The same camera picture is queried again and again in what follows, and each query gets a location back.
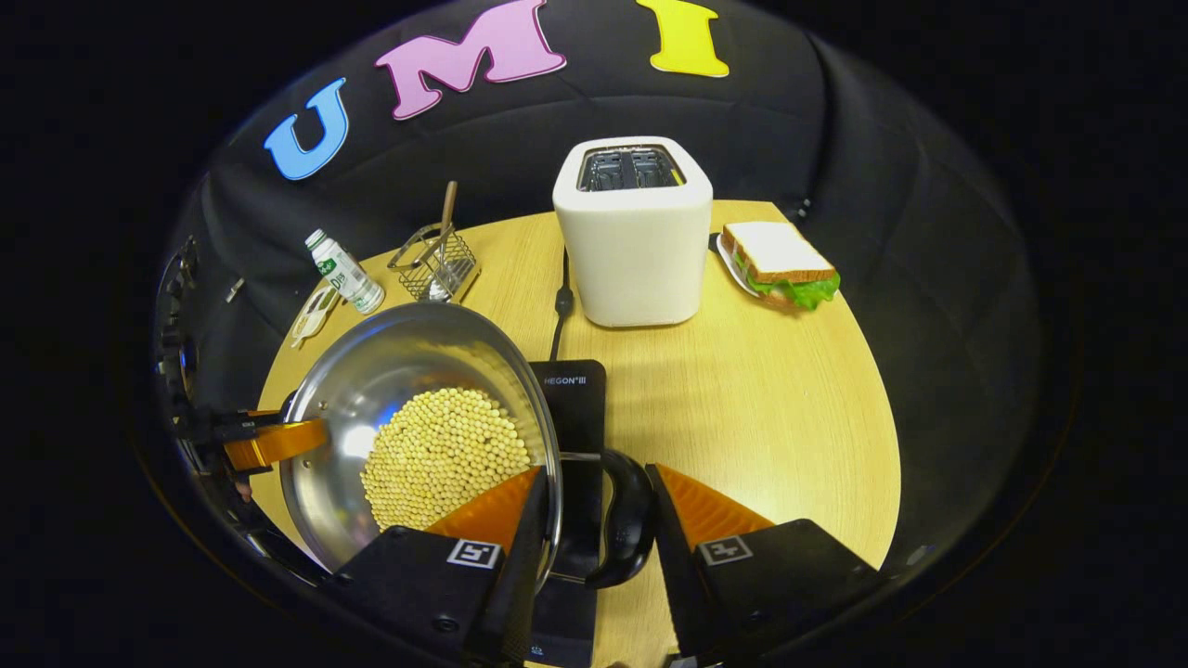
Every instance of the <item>white plate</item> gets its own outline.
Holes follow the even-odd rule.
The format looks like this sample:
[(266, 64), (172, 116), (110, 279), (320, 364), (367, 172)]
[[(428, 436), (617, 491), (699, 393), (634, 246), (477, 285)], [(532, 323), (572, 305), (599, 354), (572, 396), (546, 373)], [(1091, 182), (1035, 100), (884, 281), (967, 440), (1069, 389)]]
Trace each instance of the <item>white plate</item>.
[(339, 291), (330, 285), (323, 285), (314, 291), (305, 300), (305, 305), (301, 308), (301, 315), (293, 321), (289, 336), (292, 339), (290, 347), (301, 346), (302, 341), (322, 330), (327, 316), (339, 303)]
[(718, 256), (722, 258), (723, 263), (726, 263), (726, 269), (731, 272), (731, 276), (734, 277), (734, 282), (739, 284), (739, 288), (742, 288), (744, 290), (750, 292), (751, 296), (753, 297), (762, 298), (759, 292), (756, 292), (754, 290), (751, 289), (750, 285), (747, 285), (746, 276), (742, 275), (742, 270), (739, 269), (739, 265), (734, 264), (734, 258), (731, 257), (731, 253), (726, 250), (726, 246), (722, 246), (721, 234), (719, 234), (718, 238), (714, 239), (714, 244), (718, 245)]

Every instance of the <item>bread slice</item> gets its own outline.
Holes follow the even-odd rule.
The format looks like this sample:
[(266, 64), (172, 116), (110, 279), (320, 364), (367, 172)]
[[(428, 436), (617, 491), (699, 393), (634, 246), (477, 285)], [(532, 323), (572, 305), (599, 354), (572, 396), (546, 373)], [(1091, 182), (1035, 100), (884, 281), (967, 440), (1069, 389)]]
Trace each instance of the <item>bread slice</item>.
[(764, 302), (767, 302), (769, 304), (773, 304), (773, 305), (783, 307), (783, 308), (795, 307), (796, 305), (796, 302), (794, 302), (788, 295), (781, 292), (779, 290), (772, 290), (772, 291), (767, 292), (766, 295), (764, 295), (763, 292), (759, 292), (759, 300), (762, 300)]
[(790, 222), (728, 222), (722, 247), (738, 253), (757, 283), (828, 281), (838, 273)]

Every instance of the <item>sandwich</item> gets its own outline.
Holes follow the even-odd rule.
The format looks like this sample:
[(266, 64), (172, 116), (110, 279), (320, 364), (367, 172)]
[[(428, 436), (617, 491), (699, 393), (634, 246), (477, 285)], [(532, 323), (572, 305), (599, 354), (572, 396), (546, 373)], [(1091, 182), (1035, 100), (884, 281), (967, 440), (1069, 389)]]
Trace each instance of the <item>sandwich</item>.
[(816, 310), (833, 301), (841, 276), (790, 222), (729, 222), (722, 248), (759, 298)]

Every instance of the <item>yellow letter i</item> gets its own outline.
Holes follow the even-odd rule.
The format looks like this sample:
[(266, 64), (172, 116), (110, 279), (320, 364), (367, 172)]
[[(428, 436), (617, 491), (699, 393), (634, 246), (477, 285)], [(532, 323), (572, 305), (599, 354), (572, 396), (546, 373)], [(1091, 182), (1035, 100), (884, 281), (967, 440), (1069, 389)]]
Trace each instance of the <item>yellow letter i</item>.
[(709, 20), (718, 12), (682, 0), (636, 0), (656, 13), (661, 30), (661, 52), (652, 56), (652, 67), (661, 71), (726, 76), (731, 68), (714, 53)]

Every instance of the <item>white toaster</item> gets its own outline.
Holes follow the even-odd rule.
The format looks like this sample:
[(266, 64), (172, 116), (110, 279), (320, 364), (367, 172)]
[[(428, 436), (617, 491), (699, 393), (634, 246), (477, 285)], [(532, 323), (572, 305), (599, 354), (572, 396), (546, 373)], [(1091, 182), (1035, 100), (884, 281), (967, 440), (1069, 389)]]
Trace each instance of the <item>white toaster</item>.
[(714, 189), (664, 137), (583, 141), (552, 187), (582, 311), (604, 327), (671, 324), (701, 305)]

